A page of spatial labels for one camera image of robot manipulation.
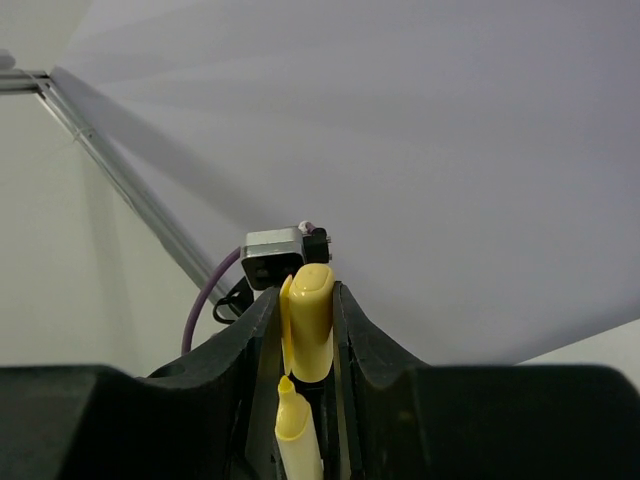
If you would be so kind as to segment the yellow highlighter cap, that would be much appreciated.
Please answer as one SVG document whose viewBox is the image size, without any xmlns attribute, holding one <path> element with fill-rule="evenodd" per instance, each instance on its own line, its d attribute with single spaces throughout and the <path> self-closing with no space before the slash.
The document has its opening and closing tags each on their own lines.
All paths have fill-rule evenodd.
<svg viewBox="0 0 640 480">
<path fill-rule="evenodd" d="M 284 371 L 304 383 L 324 380 L 332 367 L 334 284 L 331 267 L 311 263 L 279 292 Z"/>
</svg>

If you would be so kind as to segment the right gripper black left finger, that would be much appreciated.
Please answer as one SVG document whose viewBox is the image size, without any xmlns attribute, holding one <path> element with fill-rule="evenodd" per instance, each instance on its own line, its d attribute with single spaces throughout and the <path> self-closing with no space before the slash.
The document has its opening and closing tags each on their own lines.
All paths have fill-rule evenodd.
<svg viewBox="0 0 640 480">
<path fill-rule="evenodd" d="M 5 479 L 275 479 L 279 292 L 146 378 L 1 371 Z"/>
</svg>

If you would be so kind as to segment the yellow highlighter pen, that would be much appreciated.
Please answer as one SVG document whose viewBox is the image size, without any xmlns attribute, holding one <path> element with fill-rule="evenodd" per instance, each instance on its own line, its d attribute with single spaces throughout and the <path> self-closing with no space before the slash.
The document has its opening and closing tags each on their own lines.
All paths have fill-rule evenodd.
<svg viewBox="0 0 640 480">
<path fill-rule="evenodd" d="M 323 461 L 310 403 L 296 391 L 288 376 L 282 376 L 274 433 L 289 480 L 322 480 Z"/>
</svg>

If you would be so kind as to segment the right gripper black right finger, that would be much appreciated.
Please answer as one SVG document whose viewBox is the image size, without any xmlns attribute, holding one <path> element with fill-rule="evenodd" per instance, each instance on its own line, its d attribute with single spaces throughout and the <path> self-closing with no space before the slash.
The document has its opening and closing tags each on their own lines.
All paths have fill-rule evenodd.
<svg viewBox="0 0 640 480">
<path fill-rule="evenodd" d="M 639 393 L 604 365 L 431 366 L 333 290 L 333 479 L 635 479 Z"/>
</svg>

